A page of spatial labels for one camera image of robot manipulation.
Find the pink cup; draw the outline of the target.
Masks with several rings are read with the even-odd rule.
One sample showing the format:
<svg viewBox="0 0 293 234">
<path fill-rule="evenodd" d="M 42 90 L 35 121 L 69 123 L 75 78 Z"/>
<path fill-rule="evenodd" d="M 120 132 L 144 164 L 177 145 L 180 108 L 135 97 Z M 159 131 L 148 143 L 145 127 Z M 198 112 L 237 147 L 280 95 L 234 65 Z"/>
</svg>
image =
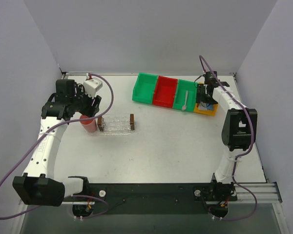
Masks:
<svg viewBox="0 0 293 234">
<path fill-rule="evenodd" d="M 80 116 L 80 123 L 83 126 L 83 128 L 88 132 L 88 133 L 94 133 L 97 131 L 97 124 L 95 119 L 90 119 L 87 120 L 89 117 L 85 115 Z"/>
</svg>

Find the clear rack with brown ends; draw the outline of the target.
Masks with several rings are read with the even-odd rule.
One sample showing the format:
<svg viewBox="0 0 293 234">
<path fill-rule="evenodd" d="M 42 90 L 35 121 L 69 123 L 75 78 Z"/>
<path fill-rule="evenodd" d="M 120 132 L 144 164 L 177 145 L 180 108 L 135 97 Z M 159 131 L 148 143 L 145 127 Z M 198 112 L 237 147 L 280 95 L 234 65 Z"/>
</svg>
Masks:
<svg viewBox="0 0 293 234">
<path fill-rule="evenodd" d="M 106 114 L 97 119 L 99 133 L 103 135 L 129 135 L 135 131 L 134 114 Z"/>
</svg>

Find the blue toothpaste tube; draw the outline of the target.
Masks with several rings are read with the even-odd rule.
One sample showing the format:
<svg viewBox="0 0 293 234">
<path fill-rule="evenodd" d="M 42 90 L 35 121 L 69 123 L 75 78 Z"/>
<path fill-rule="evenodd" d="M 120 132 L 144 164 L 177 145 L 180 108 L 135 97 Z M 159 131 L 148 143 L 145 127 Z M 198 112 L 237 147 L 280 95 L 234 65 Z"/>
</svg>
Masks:
<svg viewBox="0 0 293 234">
<path fill-rule="evenodd" d="M 213 105 L 207 105 L 207 106 L 206 106 L 206 109 L 212 111 L 212 110 L 214 109 L 214 107 L 213 107 Z"/>
</svg>

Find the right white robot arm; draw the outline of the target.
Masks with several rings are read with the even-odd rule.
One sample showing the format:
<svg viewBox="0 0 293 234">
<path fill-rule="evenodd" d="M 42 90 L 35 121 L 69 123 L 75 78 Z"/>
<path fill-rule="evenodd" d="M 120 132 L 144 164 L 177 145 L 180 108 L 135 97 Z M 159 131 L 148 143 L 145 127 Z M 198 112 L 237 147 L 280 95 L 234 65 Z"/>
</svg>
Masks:
<svg viewBox="0 0 293 234">
<path fill-rule="evenodd" d="M 221 140 L 225 149 L 214 177 L 217 182 L 230 184 L 240 158 L 251 151 L 255 142 L 257 111 L 242 104 L 216 72 L 205 72 L 202 77 L 204 82 L 195 85 L 194 112 L 209 116 L 217 111 L 224 113 Z"/>
</svg>

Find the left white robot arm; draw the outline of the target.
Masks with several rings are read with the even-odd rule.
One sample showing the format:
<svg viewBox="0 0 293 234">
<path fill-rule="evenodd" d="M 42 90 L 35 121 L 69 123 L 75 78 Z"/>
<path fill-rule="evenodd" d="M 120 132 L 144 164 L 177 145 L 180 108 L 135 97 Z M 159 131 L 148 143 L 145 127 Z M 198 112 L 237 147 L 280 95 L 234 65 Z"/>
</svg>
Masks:
<svg viewBox="0 0 293 234">
<path fill-rule="evenodd" d="M 40 142 L 34 148 L 23 175 L 13 179 L 13 188 L 24 204 L 58 207 L 64 198 L 71 195 L 81 201 L 89 198 L 86 177 L 69 176 L 56 181 L 54 168 L 61 139 L 68 127 L 67 121 L 75 113 L 95 116 L 101 102 L 96 93 L 102 86 L 97 79 L 87 79 L 82 84 L 73 79 L 56 81 L 55 93 L 42 107 Z"/>
</svg>

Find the clear textured acrylic tray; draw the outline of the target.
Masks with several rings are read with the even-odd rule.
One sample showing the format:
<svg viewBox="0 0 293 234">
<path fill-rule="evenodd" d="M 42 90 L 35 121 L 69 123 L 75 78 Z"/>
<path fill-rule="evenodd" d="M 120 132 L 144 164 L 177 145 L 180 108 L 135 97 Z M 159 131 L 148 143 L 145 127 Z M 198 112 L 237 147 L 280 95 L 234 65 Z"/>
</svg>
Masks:
<svg viewBox="0 0 293 234">
<path fill-rule="evenodd" d="M 82 126 L 93 136 L 127 136 L 136 128 L 134 114 L 106 114 Z"/>
</svg>

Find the yellow bin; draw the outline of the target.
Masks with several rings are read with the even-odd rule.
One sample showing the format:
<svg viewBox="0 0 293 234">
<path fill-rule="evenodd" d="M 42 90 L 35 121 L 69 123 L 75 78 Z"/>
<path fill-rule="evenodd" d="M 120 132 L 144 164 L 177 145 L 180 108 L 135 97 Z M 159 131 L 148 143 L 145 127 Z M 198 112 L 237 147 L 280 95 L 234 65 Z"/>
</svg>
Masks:
<svg viewBox="0 0 293 234">
<path fill-rule="evenodd" d="M 199 110 L 199 105 L 200 105 L 199 103 L 195 104 L 194 109 L 193 109 L 194 113 L 207 115 L 207 116 L 215 116 L 215 114 L 217 112 L 218 104 L 213 105 L 214 109 L 212 111 L 207 110 L 207 109 L 205 111 Z"/>
</svg>

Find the green bin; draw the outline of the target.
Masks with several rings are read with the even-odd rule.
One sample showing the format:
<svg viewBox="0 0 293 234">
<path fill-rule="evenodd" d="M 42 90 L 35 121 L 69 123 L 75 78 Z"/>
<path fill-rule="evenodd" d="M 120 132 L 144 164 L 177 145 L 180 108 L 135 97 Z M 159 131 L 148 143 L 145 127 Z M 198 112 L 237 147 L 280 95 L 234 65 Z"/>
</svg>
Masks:
<svg viewBox="0 0 293 234">
<path fill-rule="evenodd" d="M 193 112 L 196 104 L 197 82 L 178 80 L 173 109 Z"/>
<path fill-rule="evenodd" d="M 144 104 L 152 104 L 157 75 L 139 73 L 132 92 L 132 100 Z"/>
</svg>

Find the red bin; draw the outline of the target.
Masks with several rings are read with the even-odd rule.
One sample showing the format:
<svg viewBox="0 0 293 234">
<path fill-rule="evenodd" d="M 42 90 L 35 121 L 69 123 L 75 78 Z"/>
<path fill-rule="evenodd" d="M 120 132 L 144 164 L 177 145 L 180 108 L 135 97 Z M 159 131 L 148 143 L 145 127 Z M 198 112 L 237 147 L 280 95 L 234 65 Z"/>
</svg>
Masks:
<svg viewBox="0 0 293 234">
<path fill-rule="evenodd" d="M 178 79 L 158 76 L 153 94 L 152 104 L 172 108 L 178 85 Z"/>
</svg>

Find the far green bin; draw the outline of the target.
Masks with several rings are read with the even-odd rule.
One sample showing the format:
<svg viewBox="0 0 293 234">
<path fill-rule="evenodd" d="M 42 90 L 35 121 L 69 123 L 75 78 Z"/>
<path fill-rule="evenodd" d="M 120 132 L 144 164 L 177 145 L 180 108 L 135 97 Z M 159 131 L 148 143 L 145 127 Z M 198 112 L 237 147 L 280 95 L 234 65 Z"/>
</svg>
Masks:
<svg viewBox="0 0 293 234">
<path fill-rule="evenodd" d="M 132 92 L 132 100 L 144 104 L 152 104 L 157 75 L 139 73 Z"/>
</svg>

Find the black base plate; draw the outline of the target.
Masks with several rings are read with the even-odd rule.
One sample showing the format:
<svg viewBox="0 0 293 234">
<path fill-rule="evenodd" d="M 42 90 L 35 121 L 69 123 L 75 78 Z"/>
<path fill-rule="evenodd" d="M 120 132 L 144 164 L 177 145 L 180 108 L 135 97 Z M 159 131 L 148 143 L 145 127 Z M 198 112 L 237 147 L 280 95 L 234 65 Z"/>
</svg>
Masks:
<svg viewBox="0 0 293 234">
<path fill-rule="evenodd" d="M 228 213 L 237 201 L 234 185 L 210 183 L 90 183 L 86 190 L 65 198 L 75 216 L 198 215 Z"/>
</svg>

